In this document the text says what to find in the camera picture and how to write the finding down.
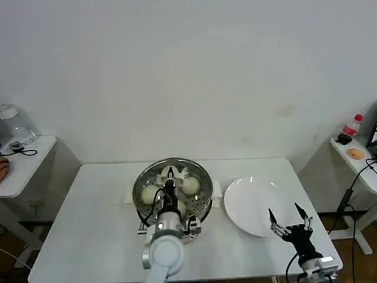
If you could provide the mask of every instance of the plastic bottle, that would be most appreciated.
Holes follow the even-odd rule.
[[[360,122],[363,120],[363,116],[357,114],[352,121],[348,122],[343,127],[343,132],[348,136],[355,136],[360,129]]]
[[[34,132],[19,116],[13,105],[0,105],[0,119],[5,123],[11,134],[18,142],[26,146],[35,140]]]

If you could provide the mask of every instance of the white wall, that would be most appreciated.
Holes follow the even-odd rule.
[[[286,156],[374,101],[376,1],[1,1],[0,101],[83,163]]]

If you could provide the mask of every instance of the white plate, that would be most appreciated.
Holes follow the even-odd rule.
[[[243,177],[230,184],[224,195],[224,206],[239,228],[261,237],[274,235],[270,230],[269,208],[282,226],[290,225],[295,208],[282,188],[259,177]]]

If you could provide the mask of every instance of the table leg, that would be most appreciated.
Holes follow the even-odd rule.
[[[377,204],[372,206],[363,216],[356,221],[356,228],[362,230],[369,226],[374,220],[377,220]]]
[[[0,203],[0,224],[7,228],[14,235],[35,249],[41,249],[43,241],[28,229],[18,223],[16,214],[13,213],[5,204]]]
[[[43,232],[44,227],[43,226],[37,226],[33,230],[33,236],[39,237],[41,236]],[[19,256],[18,259],[19,261],[16,261],[14,267],[16,268],[23,268],[24,265],[20,262],[28,262],[28,259],[30,257],[30,254],[34,250],[39,250],[40,248],[34,248],[33,246],[28,246]]]
[[[365,255],[371,255],[373,253],[373,250],[372,250],[371,246],[369,246],[368,242],[366,241],[365,237],[363,236],[363,234],[362,234],[362,232],[361,232],[361,230],[359,229],[359,226],[358,226],[359,221],[364,216],[362,216],[359,220],[356,221],[355,240],[359,244],[360,249],[362,250],[362,252]],[[350,216],[344,216],[343,219],[346,222],[348,228],[343,229],[343,230],[332,231],[330,233],[330,239],[331,240],[352,239],[352,237],[353,237],[353,219]]]

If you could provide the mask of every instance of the red bottle cap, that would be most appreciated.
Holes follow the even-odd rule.
[[[357,114],[357,115],[355,116],[355,120],[356,120],[356,121],[362,121],[362,120],[363,120],[363,115]]]

